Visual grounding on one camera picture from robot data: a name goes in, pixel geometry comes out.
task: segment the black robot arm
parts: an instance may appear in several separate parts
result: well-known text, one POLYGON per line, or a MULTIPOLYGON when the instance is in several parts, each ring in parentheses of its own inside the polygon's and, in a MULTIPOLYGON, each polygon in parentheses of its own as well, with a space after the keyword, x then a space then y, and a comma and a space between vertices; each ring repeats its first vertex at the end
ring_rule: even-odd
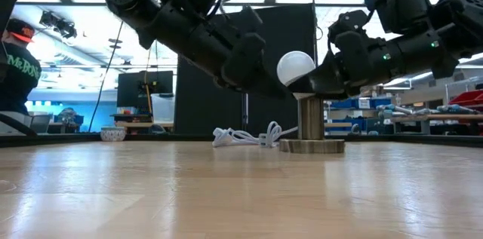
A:
POLYGON ((236 27, 228 17, 212 19, 221 0, 106 0, 108 8, 139 35, 149 49, 157 40, 214 77, 221 87, 283 97, 285 92, 263 68, 261 19, 250 7, 236 27))
POLYGON ((431 69, 435 78, 450 77, 460 58, 483 51, 483 1, 365 0, 370 11, 351 11, 329 27, 324 62, 289 86, 293 92, 342 100, 360 88, 431 69), (370 38, 363 26, 377 12, 386 41, 370 38), (333 54, 331 44, 340 50, 333 54))

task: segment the monitor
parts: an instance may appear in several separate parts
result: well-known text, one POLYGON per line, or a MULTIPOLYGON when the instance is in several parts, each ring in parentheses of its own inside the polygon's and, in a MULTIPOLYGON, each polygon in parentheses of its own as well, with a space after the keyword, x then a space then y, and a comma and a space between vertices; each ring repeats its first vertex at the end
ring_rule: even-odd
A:
MULTIPOLYGON (((146 72, 123 73, 118 77, 118 107, 147 107, 146 72)), ((147 72, 149 93, 173 93, 173 72, 147 72)))

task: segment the ceiling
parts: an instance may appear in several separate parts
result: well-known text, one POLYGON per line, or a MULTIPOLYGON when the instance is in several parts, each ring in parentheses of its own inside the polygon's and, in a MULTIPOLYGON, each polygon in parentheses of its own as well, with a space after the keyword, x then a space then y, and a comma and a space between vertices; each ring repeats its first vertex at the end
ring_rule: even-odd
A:
MULTIPOLYGON (((306 0, 290 0, 289 2, 300 3, 306 2, 306 0)), ((226 11, 228 13, 240 11, 241 9, 241 6, 226 6, 226 11)), ((339 14, 358 9, 362 8, 317 7, 316 15, 318 25, 322 28, 324 33, 322 41, 327 40, 325 37, 327 34, 327 28, 337 20, 339 14)), ((121 25, 120 20, 102 5, 62 5, 52 2, 44 2, 38 5, 27 5, 19 0, 14 9, 13 15, 31 23, 38 29, 38 31, 40 31, 35 37, 36 43, 31 44, 29 48, 45 65, 106 65, 112 54, 112 48, 110 47, 112 42, 110 42, 109 39, 116 38, 121 25), (74 22, 75 27, 78 30, 78 37, 75 40, 62 42, 61 37, 57 33, 45 29, 41 24, 38 24, 42 11, 54 12, 58 17, 74 22)), ((377 15, 375 15, 371 22, 366 25, 366 29, 368 34, 373 37, 394 37, 394 35, 384 34, 377 15)), ((130 61, 132 65, 140 65, 140 67, 129 70, 110 69, 106 78, 105 88, 112 89, 117 85, 116 78, 120 72, 141 71, 144 70, 143 67, 146 64, 159 65, 168 70, 175 69, 175 66, 177 65, 177 55, 174 52, 161 44, 154 44, 151 52, 143 49, 138 45, 137 34, 131 27, 124 25, 119 38, 122 41, 120 44, 121 48, 115 51, 112 65, 121 65, 125 61, 130 61)), ((319 57, 324 57, 326 51, 327 47, 325 43, 318 44, 319 57)), ((98 87, 105 75, 105 71, 104 68, 46 68, 39 87, 69 89, 79 87, 98 87)))

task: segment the white cable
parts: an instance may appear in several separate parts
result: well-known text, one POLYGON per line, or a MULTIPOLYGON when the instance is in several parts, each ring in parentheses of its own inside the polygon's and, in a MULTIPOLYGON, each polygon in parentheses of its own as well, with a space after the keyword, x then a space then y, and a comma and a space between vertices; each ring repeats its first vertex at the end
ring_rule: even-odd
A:
POLYGON ((258 138, 255 138, 243 130, 232 130, 231 128, 223 130, 216 128, 213 132, 213 135, 215 135, 213 147, 259 145, 264 148, 272 148, 278 145, 276 142, 278 138, 296 130, 298 130, 297 127, 282 131, 280 125, 278 125, 277 122, 272 121, 270 122, 266 133, 261 133, 258 138))

